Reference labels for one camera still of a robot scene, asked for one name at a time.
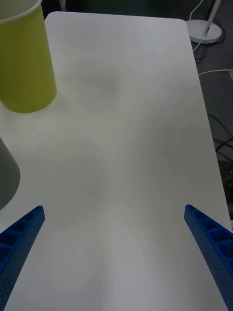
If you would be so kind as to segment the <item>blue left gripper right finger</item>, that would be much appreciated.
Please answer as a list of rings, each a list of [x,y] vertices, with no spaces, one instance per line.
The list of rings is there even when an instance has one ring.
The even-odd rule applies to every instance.
[[[229,311],[233,310],[233,233],[186,205],[186,221]]]

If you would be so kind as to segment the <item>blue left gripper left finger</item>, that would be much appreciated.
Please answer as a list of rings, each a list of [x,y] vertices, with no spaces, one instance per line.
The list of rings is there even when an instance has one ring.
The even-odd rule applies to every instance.
[[[0,310],[4,310],[18,276],[45,221],[37,206],[0,234]]]

